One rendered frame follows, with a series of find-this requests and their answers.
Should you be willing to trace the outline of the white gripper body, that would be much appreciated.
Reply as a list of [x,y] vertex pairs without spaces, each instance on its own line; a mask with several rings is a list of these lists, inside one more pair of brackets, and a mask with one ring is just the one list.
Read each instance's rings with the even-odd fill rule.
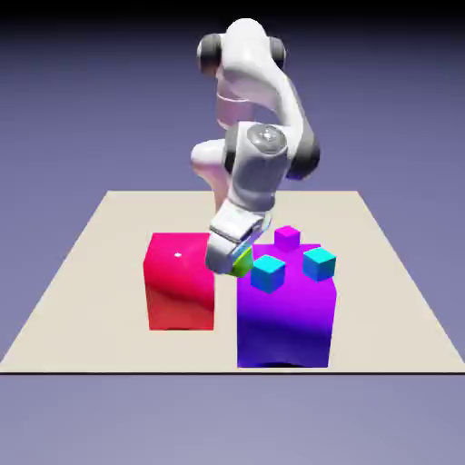
[[225,200],[209,227],[205,264],[217,274],[229,273],[237,259],[269,228],[272,212],[251,212]]

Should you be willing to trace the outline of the small green cube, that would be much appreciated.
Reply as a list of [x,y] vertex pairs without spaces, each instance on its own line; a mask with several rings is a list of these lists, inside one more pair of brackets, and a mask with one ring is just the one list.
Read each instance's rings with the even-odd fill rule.
[[242,254],[235,260],[230,275],[242,278],[253,267],[252,247],[245,249]]

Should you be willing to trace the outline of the small cyan cube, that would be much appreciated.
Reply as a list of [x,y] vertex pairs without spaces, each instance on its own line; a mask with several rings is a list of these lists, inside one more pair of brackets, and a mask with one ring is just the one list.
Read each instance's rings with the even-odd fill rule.
[[251,286],[272,293],[285,281],[285,262],[271,255],[263,255],[253,262]]
[[316,282],[333,277],[336,256],[322,247],[312,248],[303,253],[302,271]]

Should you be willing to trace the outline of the small magenta cube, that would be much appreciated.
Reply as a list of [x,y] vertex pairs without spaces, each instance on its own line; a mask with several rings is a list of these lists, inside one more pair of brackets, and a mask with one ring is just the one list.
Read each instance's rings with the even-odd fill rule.
[[290,225],[277,228],[274,231],[274,245],[284,252],[296,250],[301,245],[301,232]]

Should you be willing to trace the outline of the large red box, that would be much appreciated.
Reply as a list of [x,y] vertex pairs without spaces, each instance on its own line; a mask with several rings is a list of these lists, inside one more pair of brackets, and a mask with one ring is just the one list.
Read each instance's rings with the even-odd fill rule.
[[205,265],[206,232],[156,232],[143,260],[149,328],[211,331],[214,275]]

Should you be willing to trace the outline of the large purple box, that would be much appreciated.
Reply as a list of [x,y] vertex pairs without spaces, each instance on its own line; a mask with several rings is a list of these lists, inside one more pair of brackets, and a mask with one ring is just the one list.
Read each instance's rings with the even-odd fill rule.
[[333,277],[316,282],[302,271],[303,253],[316,247],[303,243],[284,252],[273,243],[253,246],[253,261],[271,255],[285,262],[285,281],[267,293],[251,286],[251,272],[238,280],[240,368],[328,366],[337,290]]

